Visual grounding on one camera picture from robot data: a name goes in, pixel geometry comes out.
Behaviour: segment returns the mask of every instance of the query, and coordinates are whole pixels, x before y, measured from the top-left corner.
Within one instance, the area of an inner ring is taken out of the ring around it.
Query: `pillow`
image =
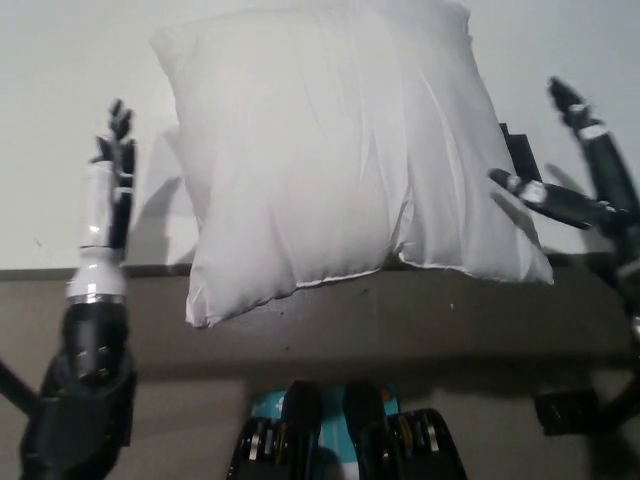
[[[200,226],[190,323],[366,275],[389,257],[552,282],[491,197],[487,171],[513,165],[467,22],[446,0],[352,1],[155,34]]]

